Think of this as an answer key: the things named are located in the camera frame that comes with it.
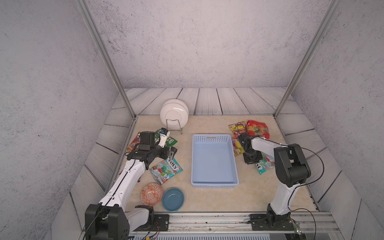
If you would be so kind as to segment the teal Fox's mint bag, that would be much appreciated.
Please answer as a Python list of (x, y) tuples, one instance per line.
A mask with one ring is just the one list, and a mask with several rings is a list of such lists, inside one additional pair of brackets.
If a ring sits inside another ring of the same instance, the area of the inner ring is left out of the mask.
[(262, 159), (255, 164), (260, 175), (275, 168), (275, 160), (273, 157), (262, 153)]
[(150, 168), (150, 172), (154, 180), (159, 185), (163, 185), (170, 178), (174, 177), (182, 171), (182, 167), (179, 165), (175, 158), (172, 160), (163, 160)]

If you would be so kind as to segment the aluminium corner post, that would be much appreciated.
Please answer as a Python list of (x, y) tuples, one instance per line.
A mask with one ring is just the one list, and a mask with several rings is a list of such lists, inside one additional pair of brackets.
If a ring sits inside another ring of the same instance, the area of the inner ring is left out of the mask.
[(280, 101), (279, 105), (277, 106), (273, 116), (274, 119), (276, 120), (278, 116), (282, 113), (290, 95), (293, 93), (295, 87), (297, 86), (299, 80), (301, 79), (303, 73), (305, 72), (308, 64), (310, 63), (313, 55), (316, 52), (316, 48), (318, 47), (319, 43), (321, 42), (323, 36), (327, 32), (328, 27), (330, 26), (337, 10), (338, 7), (341, 3), (341, 0), (332, 0), (330, 2), (330, 5), (318, 27), (316, 30), (300, 64), (298, 65), (298, 68), (296, 69), (292, 79), (290, 80), (286, 91), (282, 97), (282, 100)]
[(116, 71), (116, 69), (112, 63), (112, 60), (108, 54), (108, 51), (107, 51), (107, 49), (103, 43), (101, 35), (97, 29), (97, 26), (94, 22), (94, 19), (91, 15), (91, 12), (87, 6), (86, 1), (76, 0), (75, 2), (79, 8), (79, 11), (80, 11), (80, 13), (81, 13), (86, 25), (87, 25), (87, 28), (88, 28), (91, 36), (92, 36), (92, 38), (93, 38), (93, 40), (94, 40), (94, 42), (95, 42), (95, 44), (99, 50), (99, 53), (103, 59), (103, 62), (105, 63), (105, 65), (108, 69), (108, 72), (112, 78), (112, 81), (114, 82), (114, 84), (118, 90), (118, 93), (119, 93), (120, 97), (122, 98), (122, 101), (123, 101), (125, 107), (128, 109), (130, 116), (133, 118), (136, 118), (136, 114), (135, 114), (135, 112), (134, 112), (134, 110), (130, 104), (130, 101), (129, 101), (127, 95), (126, 95), (126, 92), (123, 88), (123, 85), (119, 79), (118, 73), (117, 73), (117, 71)]

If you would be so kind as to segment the orange fox's fruits bag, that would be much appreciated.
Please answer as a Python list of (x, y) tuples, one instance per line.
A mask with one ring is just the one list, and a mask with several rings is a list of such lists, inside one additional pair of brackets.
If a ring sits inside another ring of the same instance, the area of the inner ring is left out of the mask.
[(230, 124), (229, 128), (235, 136), (247, 132), (246, 123), (244, 121)]
[(233, 144), (233, 150), (234, 150), (234, 155), (235, 157), (243, 154), (244, 148), (242, 147), (241, 143), (236, 137), (232, 137), (232, 144)]

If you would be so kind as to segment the orange patterned bowl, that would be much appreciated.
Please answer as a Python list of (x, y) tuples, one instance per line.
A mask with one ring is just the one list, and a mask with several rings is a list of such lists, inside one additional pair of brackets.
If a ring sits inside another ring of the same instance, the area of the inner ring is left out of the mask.
[(161, 202), (163, 198), (162, 186), (158, 183), (150, 183), (146, 185), (140, 193), (140, 201), (142, 205), (155, 206)]

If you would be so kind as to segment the blue ceramic bowl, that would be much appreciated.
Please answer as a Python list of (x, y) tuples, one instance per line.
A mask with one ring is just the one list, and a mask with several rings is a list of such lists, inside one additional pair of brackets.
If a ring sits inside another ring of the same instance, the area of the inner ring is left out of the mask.
[(177, 212), (184, 204), (184, 193), (178, 188), (168, 189), (162, 198), (162, 205), (168, 212)]

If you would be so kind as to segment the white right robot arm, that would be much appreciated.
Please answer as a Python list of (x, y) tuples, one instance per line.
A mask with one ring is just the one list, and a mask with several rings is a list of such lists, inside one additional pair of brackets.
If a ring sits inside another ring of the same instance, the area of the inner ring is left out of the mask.
[(248, 133), (239, 134), (238, 140), (245, 151), (243, 157), (246, 164), (259, 163), (263, 155), (274, 159), (275, 172), (280, 183), (274, 199), (267, 207), (266, 224), (270, 227), (281, 226), (290, 218), (290, 201), (311, 176), (302, 148), (298, 144), (282, 145), (263, 136), (250, 136)]

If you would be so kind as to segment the green Fox's spring tea bag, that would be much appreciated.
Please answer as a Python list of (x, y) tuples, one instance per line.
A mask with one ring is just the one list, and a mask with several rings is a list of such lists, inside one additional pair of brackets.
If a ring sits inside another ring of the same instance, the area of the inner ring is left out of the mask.
[(178, 141), (170, 136), (170, 132), (161, 128), (155, 132), (155, 145), (159, 145), (161, 147), (172, 147)]

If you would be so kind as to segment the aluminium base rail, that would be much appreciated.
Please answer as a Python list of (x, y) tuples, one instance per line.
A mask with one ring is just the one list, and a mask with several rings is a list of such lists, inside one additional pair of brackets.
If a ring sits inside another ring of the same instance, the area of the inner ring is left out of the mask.
[(342, 240), (330, 213), (293, 212), (278, 226), (264, 213), (159, 213), (148, 228), (139, 227), (122, 240)]

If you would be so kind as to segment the left aluminium corner post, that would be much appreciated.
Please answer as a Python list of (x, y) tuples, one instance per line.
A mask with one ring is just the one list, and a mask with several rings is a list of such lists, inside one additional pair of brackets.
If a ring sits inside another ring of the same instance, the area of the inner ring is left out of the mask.
[(120, 97), (122, 98), (122, 101), (123, 101), (125, 107), (128, 109), (130, 116), (133, 118), (136, 118), (136, 114), (135, 114), (135, 112), (134, 112), (134, 110), (130, 104), (130, 101), (129, 101), (127, 95), (126, 95), (126, 92), (123, 88), (123, 85), (119, 79), (118, 73), (117, 73), (117, 71), (116, 71), (116, 69), (112, 63), (112, 60), (108, 54), (108, 51), (107, 51), (107, 49), (103, 43), (101, 35), (97, 29), (97, 26), (94, 22), (94, 19), (91, 15), (91, 12), (87, 6), (86, 1), (76, 0), (75, 2), (79, 8), (79, 11), (80, 11), (80, 13), (81, 13), (86, 25), (87, 25), (87, 28), (88, 28), (91, 36), (92, 36), (92, 38), (93, 38), (93, 40), (94, 40), (94, 42), (95, 42), (95, 44), (99, 50), (99, 53), (103, 59), (103, 62), (105, 63), (105, 65), (108, 69), (108, 72), (112, 78), (112, 81), (114, 82), (114, 84), (118, 90), (118, 93), (119, 93)]

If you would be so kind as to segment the light blue plastic basket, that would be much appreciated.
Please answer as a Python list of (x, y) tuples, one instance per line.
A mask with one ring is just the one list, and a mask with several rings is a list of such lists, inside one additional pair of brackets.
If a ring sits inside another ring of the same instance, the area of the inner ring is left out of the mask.
[(191, 183), (196, 188), (234, 188), (239, 185), (230, 135), (193, 135)]

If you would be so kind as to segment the orange Fox's bag left wall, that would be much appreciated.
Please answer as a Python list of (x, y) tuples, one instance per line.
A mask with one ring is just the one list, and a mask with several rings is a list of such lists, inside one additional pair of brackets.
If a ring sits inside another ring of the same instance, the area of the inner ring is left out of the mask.
[(138, 132), (138, 134), (136, 135), (136, 137), (132, 140), (132, 142), (128, 145), (128, 147), (126, 148), (126, 151), (127, 152), (131, 152), (134, 148), (135, 148), (135, 146), (137, 145), (137, 144), (139, 144), (140, 143), (140, 132)]

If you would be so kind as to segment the right aluminium corner post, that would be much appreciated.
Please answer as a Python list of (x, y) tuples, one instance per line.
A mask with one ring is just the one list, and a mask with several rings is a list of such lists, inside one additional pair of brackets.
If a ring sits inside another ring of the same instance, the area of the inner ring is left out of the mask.
[(327, 32), (328, 27), (330, 26), (337, 10), (338, 7), (341, 3), (341, 0), (332, 0), (330, 2), (330, 5), (318, 27), (316, 30), (300, 64), (298, 65), (298, 68), (296, 69), (292, 79), (290, 80), (286, 91), (282, 97), (282, 100), (280, 101), (279, 105), (277, 106), (273, 116), (274, 119), (276, 120), (278, 116), (282, 113), (290, 95), (293, 93), (295, 87), (297, 86), (299, 80), (301, 79), (303, 73), (305, 72), (308, 64), (310, 63), (313, 55), (316, 52), (316, 48), (318, 47), (319, 43), (321, 42), (323, 36)]

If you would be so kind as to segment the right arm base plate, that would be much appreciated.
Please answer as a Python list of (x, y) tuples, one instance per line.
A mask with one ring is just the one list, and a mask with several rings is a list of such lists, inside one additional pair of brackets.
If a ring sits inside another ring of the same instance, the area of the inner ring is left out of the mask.
[(250, 224), (253, 231), (294, 231), (295, 226), (291, 220), (291, 214), (250, 214), (250, 219), (246, 221)]

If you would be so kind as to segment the red Lot 100 candy bag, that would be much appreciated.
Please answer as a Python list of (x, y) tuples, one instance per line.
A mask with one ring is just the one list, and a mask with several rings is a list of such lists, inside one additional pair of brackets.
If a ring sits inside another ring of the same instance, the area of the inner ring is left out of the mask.
[(247, 121), (247, 133), (250, 136), (262, 136), (266, 139), (270, 139), (269, 128), (265, 123), (260, 123), (254, 120)]

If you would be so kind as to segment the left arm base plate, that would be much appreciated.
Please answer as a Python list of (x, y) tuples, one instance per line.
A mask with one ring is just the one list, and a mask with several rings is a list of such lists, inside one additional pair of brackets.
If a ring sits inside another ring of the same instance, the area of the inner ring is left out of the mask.
[(140, 226), (134, 230), (134, 232), (167, 232), (169, 229), (170, 215), (168, 214), (155, 214), (152, 217), (152, 221)]

